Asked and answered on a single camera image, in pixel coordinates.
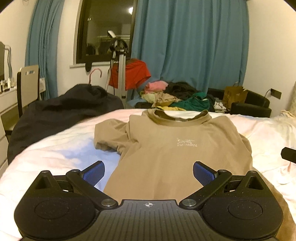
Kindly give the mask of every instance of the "bottle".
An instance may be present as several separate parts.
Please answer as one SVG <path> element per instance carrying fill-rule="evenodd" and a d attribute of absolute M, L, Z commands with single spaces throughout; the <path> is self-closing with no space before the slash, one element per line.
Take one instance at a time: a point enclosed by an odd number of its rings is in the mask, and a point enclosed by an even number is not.
<path fill-rule="evenodd" d="M 9 88 L 8 88 L 8 81 L 7 81 L 7 80 L 4 80 L 2 85 L 3 85 L 3 91 L 4 91 L 4 92 L 9 91 Z"/>
<path fill-rule="evenodd" d="M 7 81 L 7 87 L 8 87 L 8 89 L 11 88 L 11 80 L 10 80 L 10 78 L 8 78 L 8 81 Z"/>
<path fill-rule="evenodd" d="M 0 87 L 1 87 L 1 93 L 3 93 L 3 80 L 1 80 Z"/>

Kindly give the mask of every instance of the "crosshair logo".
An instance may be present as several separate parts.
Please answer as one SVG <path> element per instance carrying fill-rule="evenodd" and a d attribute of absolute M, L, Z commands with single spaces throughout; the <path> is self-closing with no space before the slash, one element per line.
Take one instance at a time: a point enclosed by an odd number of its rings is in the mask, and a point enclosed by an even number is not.
<path fill-rule="evenodd" d="M 145 204 L 145 206 L 146 206 L 146 207 L 153 207 L 153 206 L 154 206 L 154 204 L 153 204 L 153 203 L 150 203 L 150 202 L 148 202 L 148 203 L 146 203 L 146 204 Z"/>

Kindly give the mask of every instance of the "brown paper bag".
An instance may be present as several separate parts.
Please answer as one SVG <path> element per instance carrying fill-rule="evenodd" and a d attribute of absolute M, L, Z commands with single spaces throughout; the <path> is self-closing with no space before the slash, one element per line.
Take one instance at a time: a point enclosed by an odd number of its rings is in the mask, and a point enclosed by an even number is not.
<path fill-rule="evenodd" d="M 223 97 L 223 104 L 227 109 L 231 109 L 232 103 L 244 103 L 247 98 L 248 91 L 242 86 L 226 87 Z"/>

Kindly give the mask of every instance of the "window sill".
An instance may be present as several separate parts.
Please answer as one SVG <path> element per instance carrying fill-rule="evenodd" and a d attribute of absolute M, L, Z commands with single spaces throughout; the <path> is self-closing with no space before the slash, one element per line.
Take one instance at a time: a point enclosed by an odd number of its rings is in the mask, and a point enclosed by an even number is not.
<path fill-rule="evenodd" d="M 93 67 L 95 66 L 110 66 L 110 62 L 95 62 L 92 64 Z M 75 68 L 85 68 L 85 64 L 74 64 L 70 65 L 70 69 L 75 69 Z"/>

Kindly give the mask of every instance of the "red cloth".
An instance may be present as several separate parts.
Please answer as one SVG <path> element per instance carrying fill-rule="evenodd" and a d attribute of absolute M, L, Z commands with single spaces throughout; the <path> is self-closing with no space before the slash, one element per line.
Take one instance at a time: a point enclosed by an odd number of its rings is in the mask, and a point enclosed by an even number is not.
<path fill-rule="evenodd" d="M 135 60 L 126 65 L 126 90 L 136 89 L 151 77 L 145 62 Z M 110 86 L 118 89 L 118 64 L 113 66 Z"/>

